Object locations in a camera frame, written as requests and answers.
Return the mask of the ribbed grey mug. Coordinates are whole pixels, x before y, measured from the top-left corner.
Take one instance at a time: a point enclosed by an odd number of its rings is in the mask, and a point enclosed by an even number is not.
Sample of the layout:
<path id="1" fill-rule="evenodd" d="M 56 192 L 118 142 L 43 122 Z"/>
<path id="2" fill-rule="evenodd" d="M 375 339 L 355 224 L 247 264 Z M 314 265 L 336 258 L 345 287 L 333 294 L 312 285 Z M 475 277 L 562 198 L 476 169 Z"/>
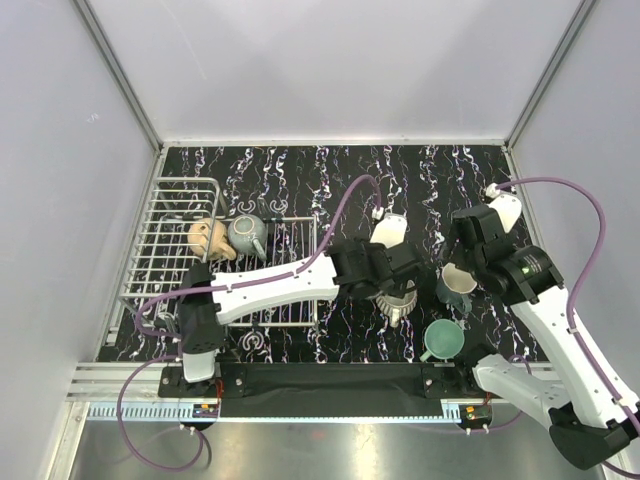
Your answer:
<path id="1" fill-rule="evenodd" d="M 406 317 L 417 304 L 417 294 L 415 291 L 409 292 L 403 297 L 393 297 L 390 295 L 380 295 L 375 299 L 378 309 L 384 314 L 391 328 L 396 328 L 400 320 Z"/>

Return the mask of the dark mug cream interior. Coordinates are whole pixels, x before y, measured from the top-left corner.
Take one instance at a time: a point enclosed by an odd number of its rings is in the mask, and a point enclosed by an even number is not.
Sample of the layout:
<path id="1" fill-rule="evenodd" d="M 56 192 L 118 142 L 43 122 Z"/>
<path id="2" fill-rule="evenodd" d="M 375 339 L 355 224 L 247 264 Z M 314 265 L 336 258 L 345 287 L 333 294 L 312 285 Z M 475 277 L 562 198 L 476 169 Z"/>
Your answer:
<path id="1" fill-rule="evenodd" d="M 447 263 L 441 270 L 436 296 L 441 303 L 468 314 L 472 309 L 470 294 L 477 286 L 476 280 L 468 272 L 458 269 L 453 263 Z"/>

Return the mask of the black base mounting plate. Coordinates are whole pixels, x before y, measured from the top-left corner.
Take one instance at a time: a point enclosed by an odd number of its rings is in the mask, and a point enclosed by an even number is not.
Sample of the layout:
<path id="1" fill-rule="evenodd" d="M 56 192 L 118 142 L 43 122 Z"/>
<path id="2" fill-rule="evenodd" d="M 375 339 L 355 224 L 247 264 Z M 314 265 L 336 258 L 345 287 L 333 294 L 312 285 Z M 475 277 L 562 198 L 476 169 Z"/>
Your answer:
<path id="1" fill-rule="evenodd" d="M 214 377 L 189 383 L 183 369 L 162 369 L 162 398 L 243 398 L 271 392 L 397 392 L 429 399 L 483 399 L 470 372 L 457 364 L 424 363 L 220 363 Z"/>

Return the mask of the mint green mug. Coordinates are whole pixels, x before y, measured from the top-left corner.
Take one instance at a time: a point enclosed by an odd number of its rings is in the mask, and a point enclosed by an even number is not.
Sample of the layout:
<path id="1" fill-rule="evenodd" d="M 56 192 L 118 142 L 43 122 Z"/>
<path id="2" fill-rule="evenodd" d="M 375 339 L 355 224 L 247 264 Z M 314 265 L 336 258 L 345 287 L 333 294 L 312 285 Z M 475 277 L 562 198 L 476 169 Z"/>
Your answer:
<path id="1" fill-rule="evenodd" d="M 455 322 L 435 320 L 424 333 L 425 352 L 420 356 L 420 361 L 427 362 L 430 358 L 453 359 L 462 351 L 464 343 L 464 331 Z"/>

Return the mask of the grey glazed mug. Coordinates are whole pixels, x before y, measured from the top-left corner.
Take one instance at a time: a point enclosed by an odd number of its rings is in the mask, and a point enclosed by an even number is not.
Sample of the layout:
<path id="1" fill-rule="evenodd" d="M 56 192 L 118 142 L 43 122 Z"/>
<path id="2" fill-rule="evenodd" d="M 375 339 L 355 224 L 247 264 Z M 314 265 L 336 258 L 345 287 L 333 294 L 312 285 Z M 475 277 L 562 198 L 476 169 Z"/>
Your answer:
<path id="1" fill-rule="evenodd" d="M 263 220 L 252 214 L 243 214 L 233 219 L 228 228 L 231 246 L 245 256 L 267 260 L 266 242 L 268 232 Z"/>

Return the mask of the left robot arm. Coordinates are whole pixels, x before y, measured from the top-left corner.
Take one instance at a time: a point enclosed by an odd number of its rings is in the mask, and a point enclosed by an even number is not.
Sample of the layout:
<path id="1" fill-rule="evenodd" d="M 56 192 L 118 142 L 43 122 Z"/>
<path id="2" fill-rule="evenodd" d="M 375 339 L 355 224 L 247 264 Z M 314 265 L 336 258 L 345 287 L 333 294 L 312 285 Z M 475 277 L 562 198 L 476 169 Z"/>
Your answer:
<path id="1" fill-rule="evenodd" d="M 210 277 L 196 266 L 185 277 L 195 284 L 178 293 L 180 384 L 194 397 L 213 390 L 225 327 L 238 319 L 287 304 L 339 297 L 400 299 L 416 291 L 425 277 L 426 263 L 415 245 L 387 247 L 365 239 L 335 243 L 298 262 L 236 274 Z"/>

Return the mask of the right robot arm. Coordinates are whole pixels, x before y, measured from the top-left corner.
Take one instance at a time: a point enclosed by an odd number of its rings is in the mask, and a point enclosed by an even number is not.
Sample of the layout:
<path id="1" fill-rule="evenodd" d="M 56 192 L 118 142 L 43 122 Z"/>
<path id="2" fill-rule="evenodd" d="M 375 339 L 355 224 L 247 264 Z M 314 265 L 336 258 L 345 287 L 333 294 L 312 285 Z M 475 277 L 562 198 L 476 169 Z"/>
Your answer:
<path id="1" fill-rule="evenodd" d="M 570 306 L 571 292 L 549 255 L 516 247 L 511 230 L 521 213 L 512 197 L 455 212 L 443 256 L 526 325 L 561 385 L 552 388 L 484 345 L 458 360 L 453 385 L 465 397 L 485 391 L 510 402 L 548 431 L 571 465 L 588 470 L 638 438 L 639 396 Z"/>

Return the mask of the tan ceramic mug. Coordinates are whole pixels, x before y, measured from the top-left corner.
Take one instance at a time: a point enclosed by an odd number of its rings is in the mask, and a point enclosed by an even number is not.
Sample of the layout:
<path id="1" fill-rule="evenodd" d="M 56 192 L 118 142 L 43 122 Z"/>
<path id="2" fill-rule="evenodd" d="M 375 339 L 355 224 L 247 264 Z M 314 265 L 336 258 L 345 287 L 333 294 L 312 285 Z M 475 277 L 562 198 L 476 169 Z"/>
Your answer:
<path id="1" fill-rule="evenodd" d="M 233 261 L 237 258 L 229 242 L 227 227 L 217 219 L 206 218 L 192 223 L 187 244 L 193 254 L 207 261 Z"/>

